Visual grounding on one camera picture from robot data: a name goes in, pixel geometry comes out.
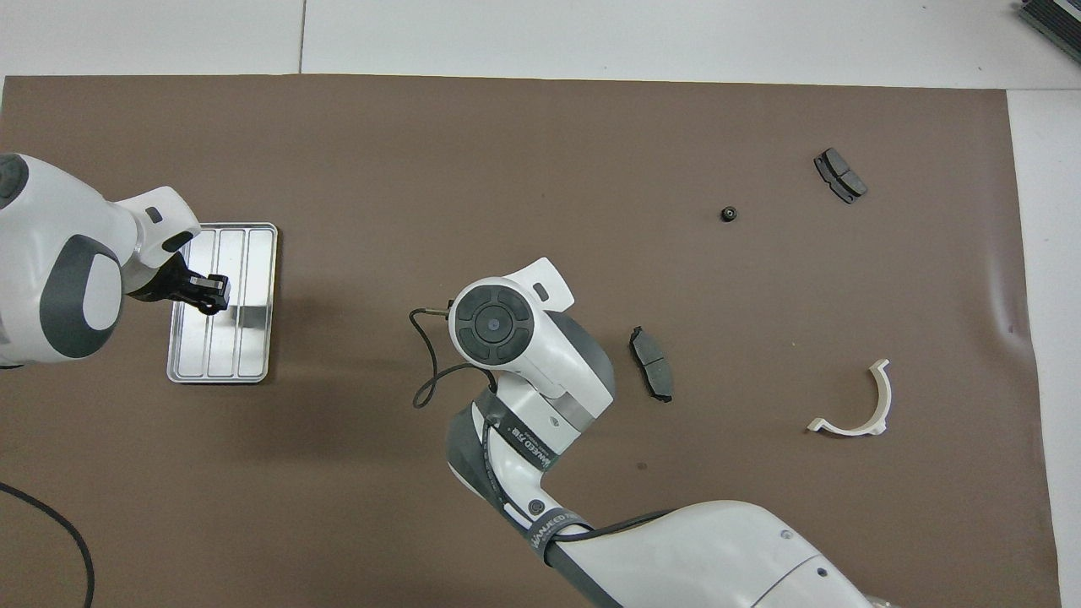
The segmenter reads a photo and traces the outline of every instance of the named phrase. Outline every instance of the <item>wire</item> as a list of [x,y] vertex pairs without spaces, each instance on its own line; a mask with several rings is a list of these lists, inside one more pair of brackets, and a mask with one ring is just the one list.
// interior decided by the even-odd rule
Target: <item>wire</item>
[[658,517],[664,517],[665,515],[668,515],[672,511],[675,511],[675,510],[668,508],[668,510],[665,510],[665,511],[654,511],[653,513],[646,513],[645,515],[639,515],[638,517],[631,517],[630,519],[627,519],[626,521],[620,521],[618,524],[612,524],[611,526],[605,526],[603,528],[597,528],[596,530],[589,530],[588,532],[580,532],[580,533],[577,533],[577,534],[557,536],[555,540],[557,540],[557,541],[559,541],[561,543],[563,543],[563,542],[574,542],[574,541],[587,541],[589,539],[595,539],[597,537],[601,537],[601,536],[604,536],[604,534],[611,534],[613,532],[622,532],[622,531],[624,531],[624,530],[626,530],[628,528],[633,528],[635,526],[641,526],[642,524],[646,524],[646,523],[653,521],[654,519],[656,519]]
[[[488,376],[488,387],[493,393],[495,393],[496,391],[495,375],[493,375],[490,370],[479,368],[472,364],[461,364],[454,367],[446,368],[443,371],[439,371],[439,361],[436,359],[436,348],[431,345],[431,340],[428,340],[428,334],[425,333],[424,328],[421,327],[421,323],[416,322],[417,315],[433,315],[437,317],[446,317],[448,315],[450,315],[450,312],[440,310],[436,308],[415,308],[409,314],[409,322],[413,323],[413,328],[416,329],[416,332],[421,334],[421,339],[424,340],[424,345],[428,348],[428,356],[431,357],[431,378],[429,378],[427,382],[422,384],[421,388],[418,388],[416,394],[413,395],[413,407],[416,409],[421,409],[427,406],[429,402],[431,402],[431,398],[436,396],[436,383],[438,383],[441,378],[450,375],[458,370],[463,370],[466,368],[473,368],[476,370],[483,372],[484,375]],[[425,389],[428,391],[428,394],[426,397],[424,397],[424,399],[421,399],[421,395],[425,392]]]
[[[436,383],[439,382],[439,380],[441,378],[450,375],[450,374],[452,374],[452,373],[454,373],[456,371],[461,371],[461,370],[464,370],[464,369],[475,369],[477,371],[483,372],[484,375],[488,376],[488,387],[489,387],[489,389],[491,392],[495,393],[495,391],[497,388],[497,385],[495,383],[495,376],[492,375],[491,371],[489,371],[486,369],[481,369],[481,368],[479,368],[479,367],[477,367],[477,366],[475,366],[472,364],[458,364],[458,365],[456,365],[454,367],[450,367],[450,368],[444,369],[443,371],[441,371],[441,372],[437,373],[436,375],[429,378],[428,382],[425,382],[424,384],[422,384],[421,387],[417,388],[416,394],[413,395],[413,407],[416,408],[416,409],[421,409],[424,406],[427,406],[428,401],[431,400],[431,393],[436,392]],[[423,402],[418,402],[418,400],[421,399],[421,393],[424,393],[425,388],[429,388],[429,387],[431,388],[431,391],[428,393],[428,398],[425,399]]]
[[91,603],[94,600],[94,563],[90,559],[90,547],[86,546],[86,541],[82,540],[82,534],[79,533],[79,530],[66,517],[57,513],[56,510],[23,490],[12,488],[0,481],[0,491],[9,493],[44,513],[71,534],[71,538],[75,539],[75,544],[79,546],[79,553],[82,554],[82,565],[86,569],[86,597],[83,599],[82,606],[83,608],[90,608]]
[[[439,373],[439,364],[436,361],[436,348],[432,347],[431,341],[428,340],[428,334],[424,332],[424,328],[421,327],[421,323],[416,322],[416,316],[430,315],[431,313],[428,313],[428,310],[429,308],[415,308],[409,314],[409,322],[413,323],[413,328],[416,329],[416,332],[421,334],[421,340],[424,340],[424,345],[428,347],[428,356],[431,357],[431,375],[435,376],[436,374]],[[424,398],[423,402],[417,404],[416,397],[415,396],[413,397],[413,407],[421,409],[424,406],[427,406],[428,402],[431,401],[431,398],[435,396],[436,396],[436,384],[432,383],[431,391],[428,391],[428,396]]]

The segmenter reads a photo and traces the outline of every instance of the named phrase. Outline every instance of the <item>aluminum tray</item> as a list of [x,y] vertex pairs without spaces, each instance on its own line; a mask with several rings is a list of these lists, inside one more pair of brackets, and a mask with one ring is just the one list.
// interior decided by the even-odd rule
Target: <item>aluminum tray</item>
[[165,373],[185,384],[252,384],[267,375],[278,228],[266,223],[202,224],[181,250],[188,267],[229,277],[229,307],[208,317],[173,304]]

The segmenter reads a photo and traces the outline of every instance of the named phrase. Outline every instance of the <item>white plastic clip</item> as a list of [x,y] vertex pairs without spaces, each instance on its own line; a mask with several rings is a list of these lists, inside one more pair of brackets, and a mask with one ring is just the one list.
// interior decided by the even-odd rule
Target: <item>white plastic clip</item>
[[870,367],[871,375],[879,387],[879,402],[875,408],[875,414],[864,424],[849,431],[838,428],[824,418],[816,418],[811,421],[808,428],[811,431],[826,429],[837,435],[856,437],[858,435],[881,435],[885,431],[885,417],[890,413],[890,404],[893,400],[893,389],[890,387],[890,379],[885,375],[885,367],[890,365],[890,359],[879,359]]

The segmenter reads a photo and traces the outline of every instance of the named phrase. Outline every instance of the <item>brown paper surface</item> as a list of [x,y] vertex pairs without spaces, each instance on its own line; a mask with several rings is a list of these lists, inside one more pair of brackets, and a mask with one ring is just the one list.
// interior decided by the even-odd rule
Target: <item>brown paper surface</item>
[[[3,104],[0,149],[109,200],[170,185],[203,222],[281,230],[261,385],[169,382],[170,306],[132,300],[90,359],[0,372],[0,480],[83,532],[95,604],[585,606],[448,471],[480,374],[409,405],[429,362],[406,313],[547,255],[618,388],[546,477],[569,508],[744,500],[905,608],[1059,605],[1001,91],[46,77]],[[813,167],[830,146],[854,204]],[[889,431],[803,431],[865,421],[879,358]],[[3,495],[0,565],[4,606],[79,603],[74,543]]]

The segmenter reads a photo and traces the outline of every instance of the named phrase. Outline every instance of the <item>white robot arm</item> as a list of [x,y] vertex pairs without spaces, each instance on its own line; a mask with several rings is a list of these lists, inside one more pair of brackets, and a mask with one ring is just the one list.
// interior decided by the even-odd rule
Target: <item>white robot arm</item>
[[114,203],[48,162],[0,155],[0,368],[94,354],[125,293],[225,309],[228,279],[177,253],[198,234],[172,188]]
[[509,372],[453,419],[446,454],[455,476],[597,606],[876,606],[761,507],[708,502],[593,530],[540,488],[615,397],[608,356],[563,313],[573,302],[547,259],[455,299],[455,348],[477,367]]

